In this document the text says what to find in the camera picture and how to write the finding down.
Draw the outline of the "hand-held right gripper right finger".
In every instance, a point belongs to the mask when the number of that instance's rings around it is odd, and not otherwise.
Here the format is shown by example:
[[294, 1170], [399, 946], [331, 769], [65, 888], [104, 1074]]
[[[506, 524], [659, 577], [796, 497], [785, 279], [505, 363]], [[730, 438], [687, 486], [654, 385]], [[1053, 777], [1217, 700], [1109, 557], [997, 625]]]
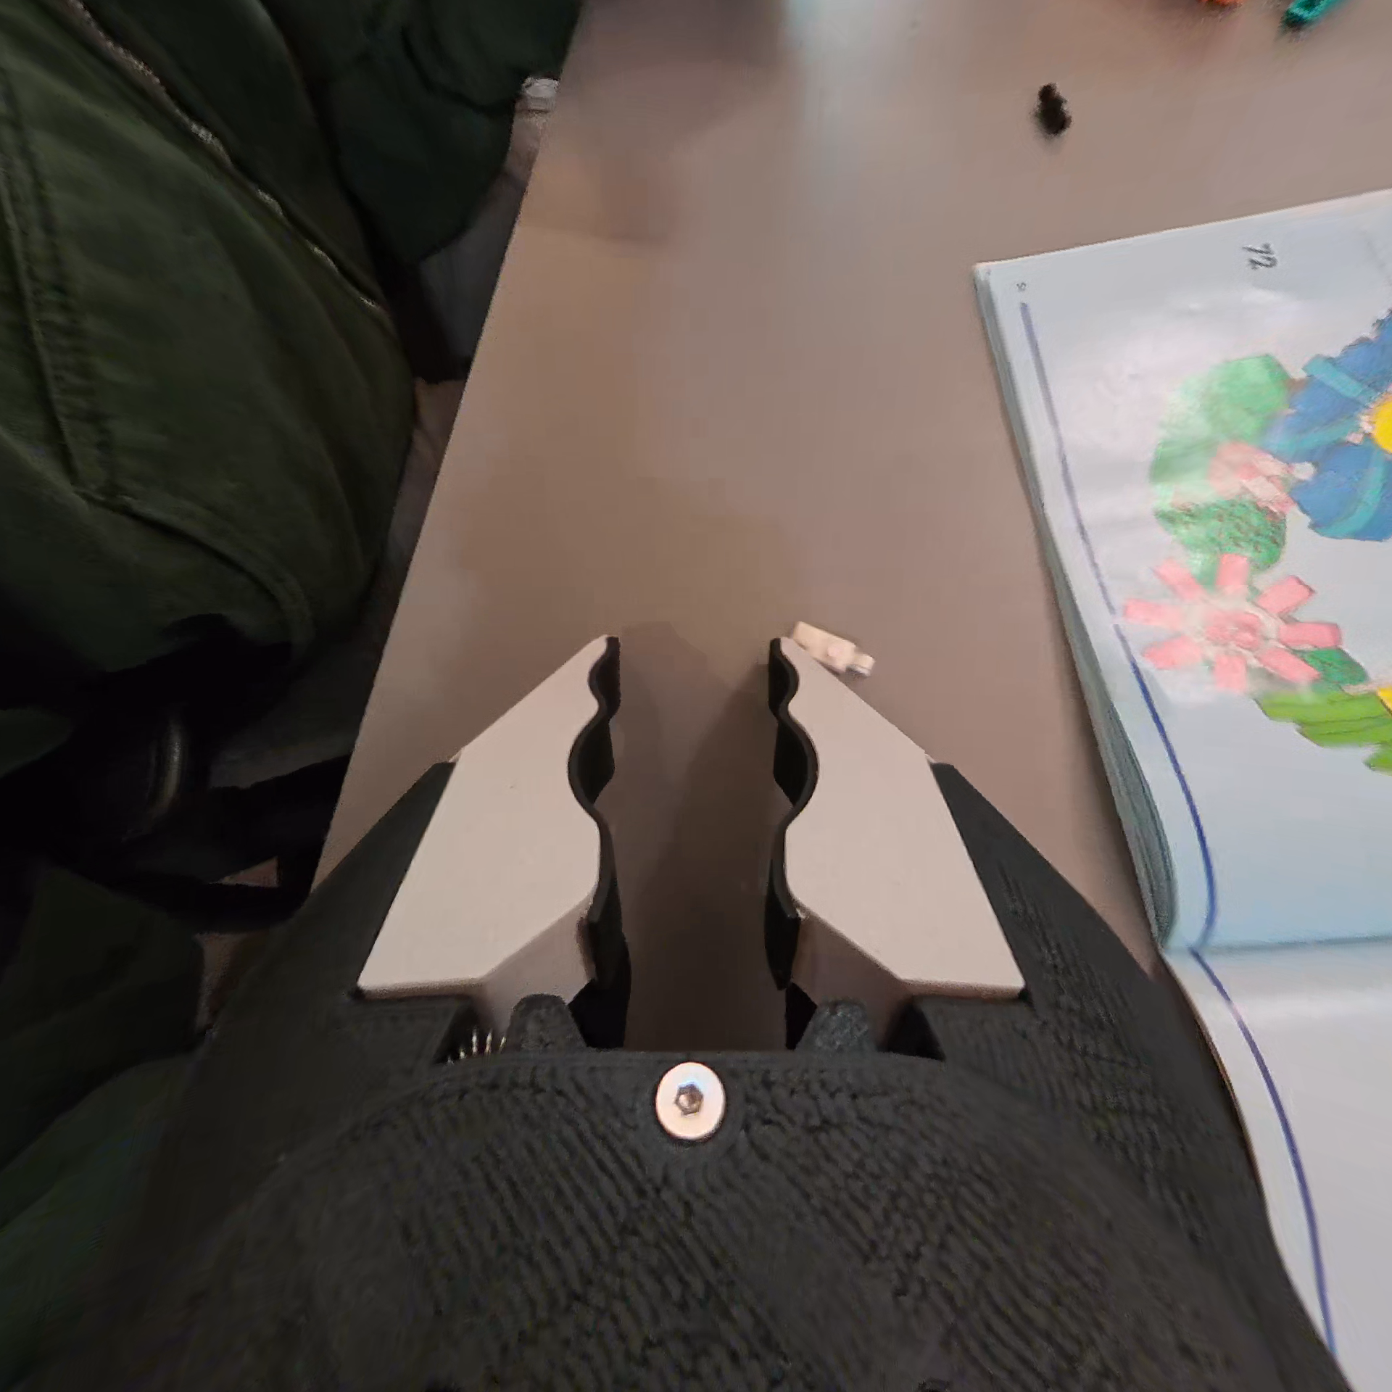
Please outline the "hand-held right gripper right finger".
[[1027, 983], [935, 763], [793, 638], [770, 652], [775, 832], [765, 950], [795, 1048], [826, 1004], [894, 1038], [924, 998], [1015, 1003]]

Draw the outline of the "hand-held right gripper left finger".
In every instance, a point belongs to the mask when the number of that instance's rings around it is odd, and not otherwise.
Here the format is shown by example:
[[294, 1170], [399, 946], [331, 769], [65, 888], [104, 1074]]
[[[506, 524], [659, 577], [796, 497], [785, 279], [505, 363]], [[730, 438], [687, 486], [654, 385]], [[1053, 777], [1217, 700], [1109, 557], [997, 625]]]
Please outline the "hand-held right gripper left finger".
[[367, 1000], [462, 998], [501, 1039], [533, 996], [563, 1000], [584, 1039], [626, 1039], [634, 961], [614, 834], [622, 645], [587, 643], [450, 764], [360, 970]]

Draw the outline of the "small white lego piece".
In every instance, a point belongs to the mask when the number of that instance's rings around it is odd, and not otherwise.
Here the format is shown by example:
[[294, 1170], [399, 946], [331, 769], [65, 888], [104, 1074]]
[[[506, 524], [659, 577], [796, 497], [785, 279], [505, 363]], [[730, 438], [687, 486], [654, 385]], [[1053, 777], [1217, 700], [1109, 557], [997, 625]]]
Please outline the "small white lego piece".
[[790, 640], [811, 660], [836, 675], [871, 676], [877, 661], [851, 638], [801, 620]]

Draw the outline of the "lego instruction booklet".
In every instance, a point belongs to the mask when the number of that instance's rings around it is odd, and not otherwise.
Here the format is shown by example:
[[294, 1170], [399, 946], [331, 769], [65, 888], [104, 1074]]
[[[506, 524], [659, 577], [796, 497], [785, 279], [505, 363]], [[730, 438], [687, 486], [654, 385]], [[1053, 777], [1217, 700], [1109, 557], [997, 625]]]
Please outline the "lego instruction booklet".
[[1391, 1386], [1391, 194], [979, 305], [1161, 958], [1293, 1286]]

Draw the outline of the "person's dark green jacket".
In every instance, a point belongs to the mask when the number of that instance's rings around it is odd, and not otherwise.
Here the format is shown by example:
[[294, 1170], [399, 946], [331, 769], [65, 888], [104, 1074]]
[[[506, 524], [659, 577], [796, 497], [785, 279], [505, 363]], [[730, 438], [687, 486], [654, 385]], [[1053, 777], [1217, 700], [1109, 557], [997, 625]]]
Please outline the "person's dark green jacket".
[[4, 1389], [75, 1339], [200, 1039], [127, 850], [181, 738], [350, 633], [417, 373], [582, 4], [4, 4]]

